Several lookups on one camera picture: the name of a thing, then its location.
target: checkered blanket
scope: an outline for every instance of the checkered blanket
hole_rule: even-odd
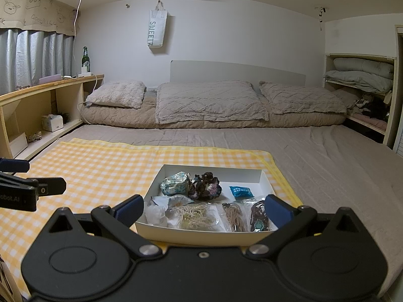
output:
[[[297,207],[301,201],[276,167],[270,153],[215,147],[133,146],[74,138],[60,142],[31,163],[24,177],[63,177],[63,195],[43,197],[30,213],[0,209],[0,254],[25,296],[21,261],[43,225],[58,207],[89,213],[98,205],[114,206],[134,194],[145,195],[164,164],[262,169],[276,195]]]

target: white wall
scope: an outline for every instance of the white wall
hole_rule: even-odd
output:
[[[395,57],[395,25],[403,25],[403,14],[362,16],[327,22],[325,51]]]
[[[157,1],[84,10],[77,63],[86,45],[91,71],[104,73],[106,81],[133,78],[153,87],[169,81],[171,60],[204,60],[302,73],[306,85],[321,85],[325,39],[317,19],[250,0],[162,0],[172,17],[164,47],[150,50],[148,13]]]

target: gray curtain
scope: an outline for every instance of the gray curtain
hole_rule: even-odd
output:
[[[0,94],[39,79],[72,73],[73,36],[35,30],[0,30]]]

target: beer bottle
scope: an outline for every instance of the beer bottle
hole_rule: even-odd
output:
[[[88,49],[87,47],[83,47],[84,54],[83,59],[81,60],[82,67],[87,68],[87,72],[89,72],[89,56],[88,56]]]

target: white tote bag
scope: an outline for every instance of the white tote bag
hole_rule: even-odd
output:
[[[155,10],[150,10],[147,38],[149,48],[157,48],[162,46],[164,42],[167,15],[168,12],[164,9],[161,1],[158,1]]]

